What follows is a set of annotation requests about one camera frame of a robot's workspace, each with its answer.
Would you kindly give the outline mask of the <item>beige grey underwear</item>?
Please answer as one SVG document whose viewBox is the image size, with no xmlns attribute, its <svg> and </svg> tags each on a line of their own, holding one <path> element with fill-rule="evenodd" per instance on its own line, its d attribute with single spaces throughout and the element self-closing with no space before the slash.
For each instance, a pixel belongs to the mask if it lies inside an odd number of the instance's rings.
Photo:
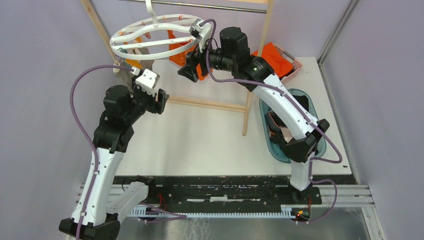
<svg viewBox="0 0 424 240">
<path fill-rule="evenodd" d="M 132 54 L 149 54 L 149 50 L 147 48 L 138 48 L 132 51 Z M 149 69 L 153 71 L 154 60 L 133 60 L 126 59 L 120 56 L 116 56 L 116 61 L 114 62 L 116 65 L 126 68 L 136 67 L 138 69 Z M 113 70 L 114 75 L 117 79 L 118 84 L 126 86 L 131 92 L 133 91 L 132 87 L 132 77 L 134 76 L 129 71 L 123 69 L 115 69 Z"/>
</svg>

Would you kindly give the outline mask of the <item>white round clip hanger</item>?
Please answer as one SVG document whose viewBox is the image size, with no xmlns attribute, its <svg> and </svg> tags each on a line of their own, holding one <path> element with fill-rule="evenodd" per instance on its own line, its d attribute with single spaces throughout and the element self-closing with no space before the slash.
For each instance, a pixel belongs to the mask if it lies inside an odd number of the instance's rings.
<svg viewBox="0 0 424 240">
<path fill-rule="evenodd" d="M 109 46 L 115 55 L 128 60 L 158 60 L 198 46 L 199 41 L 189 29 L 200 17 L 182 13 L 157 15 L 150 0 L 145 5 L 149 18 L 127 25 L 110 37 Z M 127 50 L 127 54 L 119 52 L 119 48 Z M 132 53 L 139 48 L 147 48 L 149 54 Z"/>
</svg>

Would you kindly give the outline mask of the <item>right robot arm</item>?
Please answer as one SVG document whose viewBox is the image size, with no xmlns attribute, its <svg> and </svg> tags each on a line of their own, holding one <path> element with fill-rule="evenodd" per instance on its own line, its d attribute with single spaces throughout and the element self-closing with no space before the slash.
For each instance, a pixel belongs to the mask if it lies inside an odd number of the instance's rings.
<svg viewBox="0 0 424 240">
<path fill-rule="evenodd" d="M 283 143 L 282 151 L 291 160 L 289 199 L 302 204 L 309 198 L 310 162 L 316 154 L 319 141 L 330 124 L 310 114 L 284 87 L 271 65 L 262 57 L 252 55 L 248 38 L 239 27 L 220 31 L 220 47 L 212 48 L 212 30 L 192 26 L 189 33 L 198 42 L 186 55 L 185 65 L 178 71 L 193 82 L 210 70 L 230 72 L 231 82 L 237 82 L 255 94 L 282 120 L 292 138 Z"/>
</svg>

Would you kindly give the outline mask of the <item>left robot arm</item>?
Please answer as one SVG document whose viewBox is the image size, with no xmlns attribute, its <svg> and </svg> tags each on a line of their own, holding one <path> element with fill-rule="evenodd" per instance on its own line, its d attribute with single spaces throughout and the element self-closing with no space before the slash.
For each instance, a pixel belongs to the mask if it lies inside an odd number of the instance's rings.
<svg viewBox="0 0 424 240">
<path fill-rule="evenodd" d="M 116 171 L 134 135 L 133 124 L 146 112 L 162 114 L 168 99 L 165 90 L 150 94 L 139 84 L 133 91 L 124 85 L 106 91 L 104 111 L 91 141 L 94 150 L 89 174 L 71 217 L 60 221 L 60 232 L 79 240 L 115 240 L 123 220 L 138 203 L 156 200 L 158 191 L 151 186 L 152 180 L 143 177 L 108 202 Z"/>
</svg>

